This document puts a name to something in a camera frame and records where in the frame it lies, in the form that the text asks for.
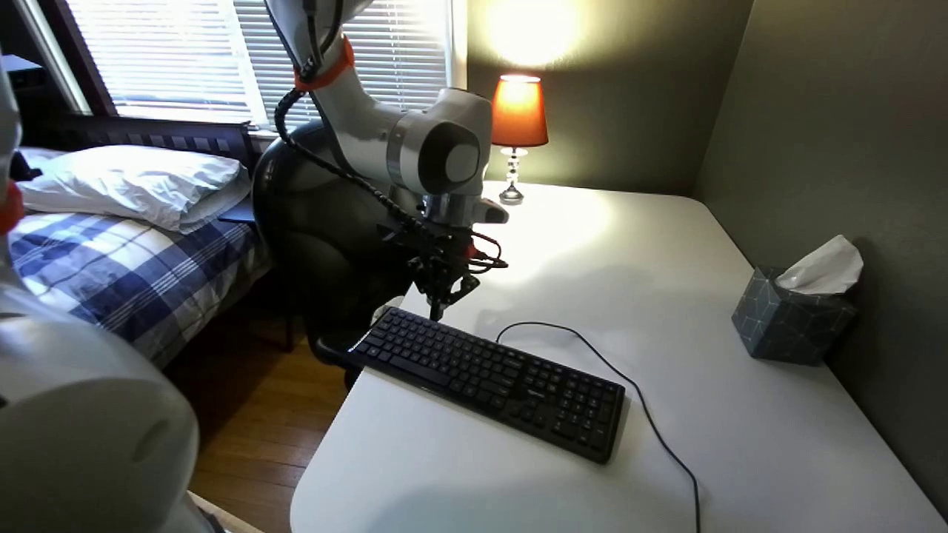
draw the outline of pillow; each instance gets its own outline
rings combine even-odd
[[[250,196],[239,159],[150,144],[104,144],[38,162],[26,211],[107,214],[192,230]]]

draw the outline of plaid bedding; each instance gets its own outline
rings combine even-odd
[[[10,236],[23,283],[51,307],[99,322],[167,363],[263,264],[259,233],[211,223],[164,233],[137,218],[30,214]]]

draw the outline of white desk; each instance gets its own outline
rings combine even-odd
[[[494,337],[512,319],[584,332],[632,374],[701,483],[706,533],[944,533],[944,520],[826,368],[755,360],[731,312],[749,264],[690,201],[527,186],[490,226],[510,270],[447,307]],[[427,312],[413,292],[407,307]],[[507,344],[614,380],[562,332]],[[608,467],[365,369],[294,495],[294,529],[693,529],[687,477],[629,390]]]

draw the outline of window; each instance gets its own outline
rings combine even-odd
[[[377,0],[344,30],[383,104],[430,106],[457,78],[460,0]],[[118,116],[269,125],[294,69],[263,0],[67,0]],[[313,119],[297,104],[290,125]]]

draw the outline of table lamp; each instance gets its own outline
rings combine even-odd
[[[534,75],[500,75],[491,104],[491,141],[510,152],[503,204],[524,201],[519,193],[519,156],[524,149],[546,144],[546,91]]]

